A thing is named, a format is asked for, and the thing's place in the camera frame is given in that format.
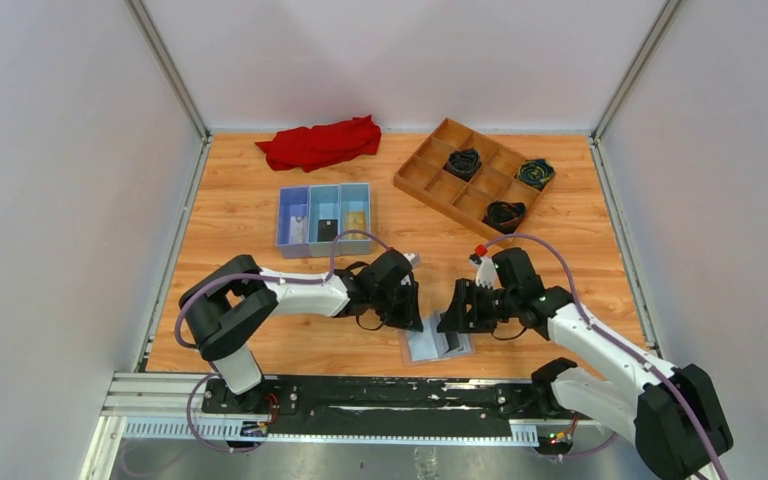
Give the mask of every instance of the black cable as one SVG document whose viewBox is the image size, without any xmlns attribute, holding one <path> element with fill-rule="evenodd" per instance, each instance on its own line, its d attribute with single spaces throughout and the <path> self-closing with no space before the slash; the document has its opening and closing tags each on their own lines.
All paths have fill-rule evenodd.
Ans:
<svg viewBox="0 0 768 480">
<path fill-rule="evenodd" d="M 446 161 L 445 170 L 452 175 L 468 182 L 478 172 L 481 166 L 481 155 L 474 148 L 452 152 Z"/>
<path fill-rule="evenodd" d="M 381 320 L 381 323 L 378 324 L 375 328 L 366 328 L 363 325 L 360 324 L 360 315 L 355 315 L 355 323 L 358 324 L 358 327 L 366 330 L 367 332 L 377 332 L 378 330 L 381 330 L 384 327 L 384 320 Z"/>
<path fill-rule="evenodd" d="M 501 233 L 514 233 L 525 219 L 525 204 L 522 202 L 491 202 L 481 221 Z"/>
<path fill-rule="evenodd" d="M 516 174 L 517 180 L 537 190 L 543 190 L 553 176 L 555 176 L 555 169 L 545 158 L 528 160 L 519 167 L 519 172 Z"/>
<path fill-rule="evenodd" d="M 493 338 L 495 338 L 496 340 L 501 340 L 503 342 L 507 342 L 508 340 L 516 340 L 517 338 L 521 337 L 522 334 L 525 333 L 526 330 L 528 330 L 528 327 L 522 327 L 522 330 L 520 330 L 519 333 L 517 333 L 513 337 L 497 337 L 496 336 L 496 332 L 492 332 L 490 335 L 492 335 Z"/>
</svg>

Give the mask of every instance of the light blue compartment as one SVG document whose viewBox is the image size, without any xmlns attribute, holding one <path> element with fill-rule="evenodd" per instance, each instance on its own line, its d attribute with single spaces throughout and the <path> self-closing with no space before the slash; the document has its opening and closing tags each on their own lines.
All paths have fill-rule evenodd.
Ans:
<svg viewBox="0 0 768 480">
<path fill-rule="evenodd" d="M 310 256 L 307 243 L 310 230 L 310 187 L 286 187 L 278 197 L 278 225 L 275 229 L 275 245 L 284 258 L 305 258 Z M 301 220 L 300 225 L 294 222 Z M 301 238 L 291 235 L 301 230 Z"/>
<path fill-rule="evenodd" d="M 347 217 L 349 212 L 362 211 L 366 220 L 367 232 L 372 231 L 372 217 L 369 208 L 369 184 L 368 183 L 343 183 L 340 184 L 340 220 L 342 221 L 340 232 L 347 230 Z M 364 237 L 362 240 L 341 238 L 338 242 L 340 255 L 366 255 L 372 251 L 372 240 Z"/>
<path fill-rule="evenodd" d="M 308 241 L 310 242 L 310 256 L 331 256 L 331 240 L 320 241 L 319 221 L 334 220 L 337 222 L 337 232 L 341 232 L 342 225 L 340 215 L 340 186 L 339 185 L 311 185 L 310 187 L 310 216 L 308 222 Z"/>
</svg>

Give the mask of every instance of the black card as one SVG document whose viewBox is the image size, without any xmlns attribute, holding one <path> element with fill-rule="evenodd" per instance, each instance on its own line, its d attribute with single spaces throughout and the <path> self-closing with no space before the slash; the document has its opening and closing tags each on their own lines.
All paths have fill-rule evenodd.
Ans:
<svg viewBox="0 0 768 480">
<path fill-rule="evenodd" d="M 320 242 L 330 242 L 337 237 L 337 220 L 320 220 L 316 238 Z"/>
</svg>

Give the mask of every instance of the wooden tabletop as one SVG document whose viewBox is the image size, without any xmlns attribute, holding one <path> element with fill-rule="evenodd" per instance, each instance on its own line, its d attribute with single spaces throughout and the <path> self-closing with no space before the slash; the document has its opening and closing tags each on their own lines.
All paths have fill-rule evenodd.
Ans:
<svg viewBox="0 0 768 480">
<path fill-rule="evenodd" d="M 275 223 L 280 187 L 342 182 L 369 182 L 372 231 L 403 253 L 421 256 L 415 270 L 420 284 L 420 312 L 445 310 L 457 278 L 473 278 L 467 257 L 485 239 L 425 206 L 393 186 L 399 166 L 425 135 L 385 134 L 378 154 L 359 157 L 311 173 L 299 169 L 275 172 L 254 142 L 272 134 L 220 134 L 214 138 L 192 217 L 187 228 L 148 371 L 206 372 L 198 352 L 175 343 L 173 325 L 178 298 L 232 257 L 250 254 L 258 265 L 284 272 L 322 272 L 327 258 L 285 260 L 276 249 Z M 604 322 L 638 345 L 643 336 L 628 288 L 611 222 L 584 136 L 498 135 L 495 139 L 528 157 L 544 157 L 557 178 L 526 224 L 527 233 L 553 244 L 571 265 L 584 303 Z M 557 260 L 543 247 L 522 240 L 546 286 L 566 280 Z M 371 261 L 381 253 L 338 257 L 337 266 Z M 378 322 L 374 313 L 362 317 Z M 503 325 L 499 336 L 519 330 Z M 398 330 L 363 331 L 353 318 L 313 315 L 270 317 L 249 340 L 264 373 L 382 376 L 447 376 L 527 378 L 559 356 L 579 360 L 571 352 L 527 332 L 514 341 L 473 335 L 475 355 L 406 366 Z M 190 339 L 186 331 L 185 338 Z"/>
</svg>

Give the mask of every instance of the white wall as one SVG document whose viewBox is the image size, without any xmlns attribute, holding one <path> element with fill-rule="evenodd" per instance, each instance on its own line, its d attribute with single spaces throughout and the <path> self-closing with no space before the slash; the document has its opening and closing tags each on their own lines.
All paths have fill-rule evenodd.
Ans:
<svg viewBox="0 0 768 480">
<path fill-rule="evenodd" d="M 713 377 L 731 478 L 768 478 L 768 2 L 686 3 L 607 161 L 667 357 Z"/>
<path fill-rule="evenodd" d="M 590 129 L 663 0 L 147 0 L 220 129 Z"/>
<path fill-rule="evenodd" d="M 74 479 L 194 133 L 124 2 L 0 1 L 0 479 Z"/>
</svg>

